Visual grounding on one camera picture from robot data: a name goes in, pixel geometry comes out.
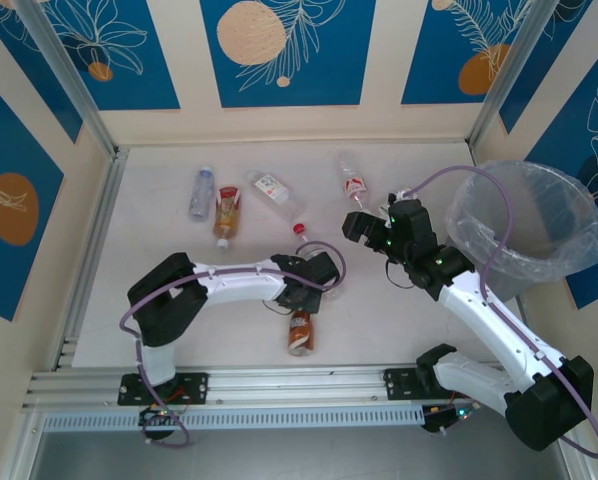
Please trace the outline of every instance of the water bottle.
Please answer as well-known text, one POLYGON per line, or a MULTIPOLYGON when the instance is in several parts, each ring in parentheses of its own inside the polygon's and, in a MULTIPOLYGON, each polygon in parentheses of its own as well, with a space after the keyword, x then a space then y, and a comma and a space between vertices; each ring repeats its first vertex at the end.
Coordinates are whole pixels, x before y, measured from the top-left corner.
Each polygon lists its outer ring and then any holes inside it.
POLYGON ((269 173, 248 172, 246 180, 254 194, 281 218, 287 220, 290 225, 294 224, 294 221, 306 208, 305 204, 287 185, 269 173))
POLYGON ((195 178, 195 187, 188 208, 188 214, 193 221, 205 222, 208 219, 214 189, 215 177, 212 168, 203 167, 195 178))
MULTIPOLYGON (((301 240, 301 244, 299 246, 312 240, 311 237, 308 236, 306 226, 303 223, 297 223, 294 227, 292 227, 292 231, 301 240)), ((308 245, 299 251, 299 256, 305 258, 306 260, 310 260, 311 258, 319 255, 321 252, 325 251, 326 250, 319 245, 308 245)), ((337 296, 339 296, 340 293, 341 285, 339 285, 337 288, 324 292, 323 298, 328 301, 334 300, 337 296)))
POLYGON ((335 161, 346 197, 355 208, 369 212, 370 194, 366 182, 359 173, 354 155, 351 152, 339 152, 335 161))

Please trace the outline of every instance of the plastic bag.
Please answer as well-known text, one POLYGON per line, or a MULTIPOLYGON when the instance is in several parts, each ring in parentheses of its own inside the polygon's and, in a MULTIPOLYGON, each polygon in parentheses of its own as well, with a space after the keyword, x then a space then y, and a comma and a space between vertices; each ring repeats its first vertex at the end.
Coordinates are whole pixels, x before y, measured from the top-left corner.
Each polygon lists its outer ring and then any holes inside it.
MULTIPOLYGON (((539 283, 598 263, 598 210, 579 180, 529 162, 489 162, 481 168, 503 183, 513 208, 512 235, 494 270, 539 283)), ((483 266, 507 218, 499 190, 475 173, 457 191, 445 221, 457 247, 483 266)))

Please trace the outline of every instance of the white floor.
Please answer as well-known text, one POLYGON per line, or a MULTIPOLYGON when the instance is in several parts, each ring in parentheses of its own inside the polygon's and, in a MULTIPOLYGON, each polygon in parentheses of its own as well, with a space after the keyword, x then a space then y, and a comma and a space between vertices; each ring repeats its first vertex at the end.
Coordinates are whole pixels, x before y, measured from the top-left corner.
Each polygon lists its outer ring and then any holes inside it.
MULTIPOLYGON (((340 148, 358 155, 375 208, 395 188, 417 185, 449 165, 472 164, 464 143, 287 142, 132 149, 73 366, 134 365, 133 342, 117 326, 129 307, 126 294, 171 253, 183 251, 193 262, 221 265, 294 251, 297 243, 290 226, 247 190, 244 174, 252 169, 276 174, 307 200, 303 220, 313 236, 333 243, 348 262, 343 294, 323 304, 315 316, 316 349, 310 357, 290 356, 288 318, 253 301, 202 310, 178 341, 178 365, 404 363, 441 342, 477 360, 493 360, 474 334, 424 291, 392 286, 384 274, 385 257, 343 237, 341 225, 349 206, 331 160, 340 148), (218 186, 244 186, 241 230, 228 253, 215 247, 212 219, 195 224, 187 216, 193 178, 202 165, 213 167, 218 186)), ((466 175, 448 174, 420 197, 440 241, 446 238, 445 209, 466 175)), ((393 278, 408 283, 396 267, 393 278)))

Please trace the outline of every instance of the orange circle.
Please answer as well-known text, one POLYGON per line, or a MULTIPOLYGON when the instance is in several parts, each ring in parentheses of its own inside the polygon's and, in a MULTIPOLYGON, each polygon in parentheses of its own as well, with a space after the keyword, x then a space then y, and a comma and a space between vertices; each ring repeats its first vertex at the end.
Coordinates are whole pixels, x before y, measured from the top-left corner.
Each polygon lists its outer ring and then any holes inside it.
POLYGON ((10 245, 26 245, 37 230, 39 222, 39 198, 34 185, 18 173, 0 175, 0 238, 10 245), (25 195, 22 200, 17 197, 25 195), (16 203, 17 208, 8 205, 16 203))
POLYGON ((112 80, 112 69, 105 63, 92 62, 88 65, 88 73, 92 75, 92 78, 100 82, 109 82, 112 80))
POLYGON ((437 11, 441 11, 448 10, 450 7, 452 7, 452 4, 455 3, 455 0, 432 0, 430 3, 432 4, 432 8, 437 11))
POLYGON ((226 56, 239 65, 261 65, 286 46, 283 22, 258 1, 237 2, 217 24, 217 38, 226 56))
POLYGON ((495 45, 487 52, 481 52, 466 62, 459 74, 459 88, 466 95, 488 93, 495 75, 508 55, 510 45, 495 45))

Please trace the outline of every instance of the red bottle cap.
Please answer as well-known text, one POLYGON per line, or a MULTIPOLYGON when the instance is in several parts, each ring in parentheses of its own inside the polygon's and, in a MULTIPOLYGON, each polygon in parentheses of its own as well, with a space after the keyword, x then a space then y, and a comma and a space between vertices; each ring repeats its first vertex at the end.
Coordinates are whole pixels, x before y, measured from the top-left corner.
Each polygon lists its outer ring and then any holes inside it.
POLYGON ((295 232, 295 235, 301 235, 306 233, 306 226, 303 223, 298 223, 292 227, 292 231, 295 232))

